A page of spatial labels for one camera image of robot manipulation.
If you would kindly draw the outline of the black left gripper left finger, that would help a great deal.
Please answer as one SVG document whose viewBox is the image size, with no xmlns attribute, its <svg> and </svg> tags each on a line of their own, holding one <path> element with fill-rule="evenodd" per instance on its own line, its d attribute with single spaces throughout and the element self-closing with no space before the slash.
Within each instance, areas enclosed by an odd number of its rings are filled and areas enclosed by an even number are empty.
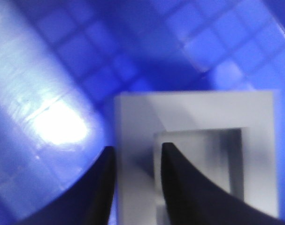
<svg viewBox="0 0 285 225">
<path fill-rule="evenodd" d="M 19 224 L 106 225 L 111 212 L 115 180 L 115 149 L 107 146 L 71 188 Z"/>
</svg>

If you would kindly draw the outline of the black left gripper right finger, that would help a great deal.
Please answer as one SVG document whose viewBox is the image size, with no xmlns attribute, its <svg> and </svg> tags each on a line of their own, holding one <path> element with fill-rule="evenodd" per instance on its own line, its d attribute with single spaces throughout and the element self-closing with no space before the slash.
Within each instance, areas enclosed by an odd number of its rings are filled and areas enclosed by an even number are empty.
<svg viewBox="0 0 285 225">
<path fill-rule="evenodd" d="M 204 176 L 174 143 L 162 144 L 161 181 L 172 225 L 284 225 L 228 194 Z"/>
</svg>

